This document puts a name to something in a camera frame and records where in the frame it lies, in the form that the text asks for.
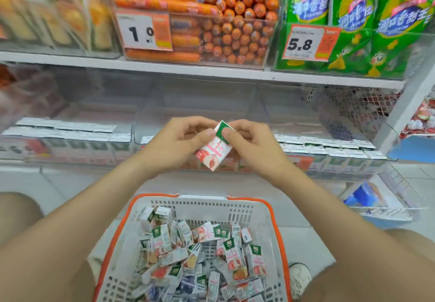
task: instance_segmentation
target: price tag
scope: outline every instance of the price tag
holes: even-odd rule
[[[282,58],[328,61],[340,31],[340,27],[293,24]]]
[[[172,51],[169,14],[117,10],[116,19],[124,47]]]

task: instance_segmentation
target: hand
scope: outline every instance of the hand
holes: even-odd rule
[[[150,175],[178,169],[215,137],[218,122],[204,117],[172,118],[141,151]]]
[[[234,130],[224,128],[225,139],[255,173],[279,188],[280,178],[288,175],[289,167],[294,165],[287,160],[269,127],[248,120],[237,120],[228,125]]]

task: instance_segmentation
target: white sneaker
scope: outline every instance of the white sneaker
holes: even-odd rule
[[[299,299],[312,280],[311,272],[302,263],[295,263],[288,270],[290,272],[291,297]]]

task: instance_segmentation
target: leg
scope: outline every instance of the leg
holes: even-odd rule
[[[391,229],[387,233],[411,252],[419,253],[435,262],[435,243],[419,233],[405,229]],[[360,302],[341,279],[336,264],[318,274],[307,286],[300,302]]]
[[[0,245],[22,233],[42,217],[41,209],[33,199],[15,192],[0,193]],[[70,284],[67,287],[60,287],[58,293],[59,297],[54,301],[90,302],[92,300],[94,276],[87,261],[80,267]]]

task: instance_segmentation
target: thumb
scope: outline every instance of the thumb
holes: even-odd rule
[[[188,140],[189,144],[191,145],[192,152],[210,143],[213,140],[213,138],[215,138],[215,135],[216,135],[215,130],[210,128],[201,131],[191,140]]]
[[[222,136],[236,149],[241,157],[245,157],[250,153],[252,145],[246,141],[241,134],[230,128],[222,129]]]

